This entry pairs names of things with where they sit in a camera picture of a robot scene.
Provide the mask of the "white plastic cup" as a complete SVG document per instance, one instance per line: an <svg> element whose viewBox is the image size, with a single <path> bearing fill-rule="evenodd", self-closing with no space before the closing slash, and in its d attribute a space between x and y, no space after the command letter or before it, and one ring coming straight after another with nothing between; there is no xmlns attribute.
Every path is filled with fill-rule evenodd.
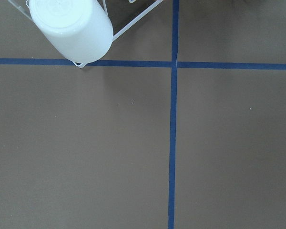
<svg viewBox="0 0 286 229"><path fill-rule="evenodd" d="M77 67L101 59L113 42L112 23L96 0L30 0L33 22Z"/></svg>

